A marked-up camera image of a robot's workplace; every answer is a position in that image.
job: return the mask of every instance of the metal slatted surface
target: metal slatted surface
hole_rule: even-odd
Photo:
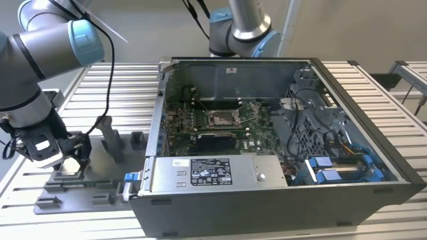
[[[325,66],[353,96],[380,131],[403,157],[427,180],[427,131],[384,89],[357,66],[347,62],[325,62]],[[70,130],[86,130],[104,110],[109,65],[94,65],[61,107],[61,116]],[[157,87],[156,64],[118,64],[112,85],[110,112],[113,127],[120,132],[151,125]],[[144,232],[132,211],[34,215],[33,203],[49,178],[50,169],[37,169],[18,159],[9,176],[0,184],[0,237],[20,239],[21,235],[42,234],[42,238],[142,239]],[[203,237],[203,240],[403,240],[427,236],[427,190],[401,205],[383,207],[357,227],[308,229],[299,231]]]
[[[405,63],[419,75],[427,78],[427,61],[407,61]]]

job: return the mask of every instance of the blue joint cap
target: blue joint cap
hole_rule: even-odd
[[[276,57],[280,46],[280,33],[271,31],[264,39],[259,42],[252,53],[253,58]]]
[[[215,9],[211,13],[209,23],[217,23],[227,21],[233,18],[232,11],[229,7]]]
[[[126,173],[124,175],[124,182],[125,183],[134,183],[138,180],[138,174],[137,173]]]
[[[0,52],[6,47],[8,36],[0,31]]]
[[[104,59],[100,35],[86,20],[68,22],[68,37],[74,58],[86,67]]]

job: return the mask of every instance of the yellow wire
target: yellow wire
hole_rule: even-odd
[[[349,149],[343,143],[341,143],[340,145],[344,147],[344,149],[345,149],[351,154],[355,154],[355,152],[351,151],[351,149]]]

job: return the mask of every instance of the metal frame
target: metal frame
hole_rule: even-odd
[[[412,114],[391,97],[389,93],[369,78],[369,75],[359,66],[351,66],[345,61],[323,62],[325,68],[332,73],[341,87],[352,97],[353,101],[372,120],[379,130],[385,135],[388,141],[405,158],[407,162],[417,171],[417,174],[427,181],[427,133],[423,125],[415,120]],[[104,71],[102,76],[108,76],[108,65],[97,65],[97,72]],[[141,64],[118,64],[116,76],[117,81],[126,83],[145,83],[144,79],[157,79],[157,73],[142,73],[137,71]],[[108,82],[108,78],[101,79],[101,75],[89,76],[94,82]],[[113,88],[124,88],[124,85],[113,85]],[[148,96],[155,95],[151,86],[132,85],[126,87],[126,98],[120,98],[121,93],[116,90],[117,96],[112,98],[112,103],[117,100],[125,102],[140,99],[144,101]],[[76,103],[81,97],[72,98]],[[42,186],[42,170],[36,169],[29,161],[18,158],[9,170],[6,177],[0,183],[0,203],[12,203],[14,207],[0,207],[0,236],[6,238],[24,238],[28,234],[38,234],[44,238],[57,239],[58,235],[73,239],[141,239],[145,237],[138,222],[132,211],[116,212],[89,212],[54,215],[33,215],[33,202],[37,193],[37,186]],[[24,191],[10,191],[13,187],[32,187],[36,189]],[[203,237],[203,240],[279,240],[279,239],[316,239],[316,240],[405,240],[421,239],[427,236],[427,189],[416,194],[409,201],[401,205],[383,207],[357,227],[333,227],[321,229],[307,229],[296,231],[253,233],[243,235],[227,235]]]
[[[396,61],[392,64],[388,72],[399,74],[399,76],[411,84],[411,86],[413,86],[420,93],[427,96],[425,68],[427,62]]]

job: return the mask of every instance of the blue latch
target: blue latch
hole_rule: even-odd
[[[373,161],[369,155],[363,155],[363,161],[368,167],[373,164]]]
[[[137,173],[126,173],[124,175],[124,182],[125,183],[134,183],[138,180],[138,174]]]
[[[332,181],[341,180],[341,176],[335,169],[321,170],[315,174],[319,184],[327,184]]]
[[[313,156],[308,161],[312,168],[331,168],[333,166],[331,158],[327,156]]]

